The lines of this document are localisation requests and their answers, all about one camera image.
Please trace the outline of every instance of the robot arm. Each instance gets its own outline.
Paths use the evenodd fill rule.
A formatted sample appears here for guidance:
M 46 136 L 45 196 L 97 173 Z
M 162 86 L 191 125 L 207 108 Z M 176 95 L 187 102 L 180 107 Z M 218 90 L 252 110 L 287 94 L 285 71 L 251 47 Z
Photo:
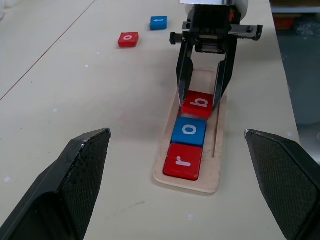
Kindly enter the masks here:
M 213 93 L 213 111 L 232 78 L 238 39 L 258 41 L 263 26 L 240 25 L 246 16 L 248 0 L 179 0 L 186 4 L 187 21 L 182 25 L 182 34 L 172 32 L 172 45 L 181 43 L 176 67 L 180 105 L 186 98 L 191 83 L 194 65 L 193 49 L 197 53 L 225 55 L 218 65 Z

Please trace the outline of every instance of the wooden tray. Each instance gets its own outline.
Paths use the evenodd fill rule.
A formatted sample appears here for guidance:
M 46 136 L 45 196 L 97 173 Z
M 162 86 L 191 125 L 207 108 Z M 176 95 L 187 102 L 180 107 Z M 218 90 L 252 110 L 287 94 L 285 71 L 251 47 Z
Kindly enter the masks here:
M 206 70 L 195 70 L 193 72 L 193 76 L 195 76 L 192 77 L 192 83 L 194 85 L 190 86 L 191 90 L 203 93 L 211 92 L 212 94 L 213 87 L 201 87 L 201 84 L 205 86 L 204 80 L 207 80 L 207 83 L 209 81 L 209 84 L 212 86 L 216 78 L 215 72 Z M 162 184 L 202 193 L 213 194 L 218 190 L 221 172 L 222 147 L 225 131 L 226 104 L 227 95 L 224 94 L 219 108 L 213 112 L 213 114 L 207 121 L 199 179 L 197 181 L 185 180 L 163 174 L 163 169 L 171 143 L 171 136 L 175 127 L 176 119 L 178 116 L 186 116 L 183 113 L 181 114 L 179 97 L 178 94 L 176 94 L 153 168 L 153 176 L 155 180 Z

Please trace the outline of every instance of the gray floor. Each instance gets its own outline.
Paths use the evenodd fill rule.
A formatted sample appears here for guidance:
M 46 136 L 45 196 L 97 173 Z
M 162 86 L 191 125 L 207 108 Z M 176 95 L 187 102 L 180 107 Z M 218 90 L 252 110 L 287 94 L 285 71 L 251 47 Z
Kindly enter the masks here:
M 277 34 L 301 145 L 320 164 L 320 38 Z

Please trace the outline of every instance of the shelf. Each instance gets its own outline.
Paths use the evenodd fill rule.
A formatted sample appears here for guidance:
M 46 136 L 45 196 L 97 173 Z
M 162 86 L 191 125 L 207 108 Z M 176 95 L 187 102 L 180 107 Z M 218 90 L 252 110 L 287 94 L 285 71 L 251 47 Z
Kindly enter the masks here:
M 273 6 L 274 14 L 314 14 L 320 13 L 320 6 Z

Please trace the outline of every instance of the screw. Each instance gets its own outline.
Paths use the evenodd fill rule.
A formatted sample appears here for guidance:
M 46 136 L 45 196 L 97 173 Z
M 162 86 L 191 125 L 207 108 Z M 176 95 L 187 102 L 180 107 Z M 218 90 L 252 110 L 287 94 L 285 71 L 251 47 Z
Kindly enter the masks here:
M 253 29 L 251 26 L 248 26 L 248 27 L 246 28 L 246 32 L 247 32 L 248 34 L 252 33 L 253 30 L 254 30 L 254 29 Z

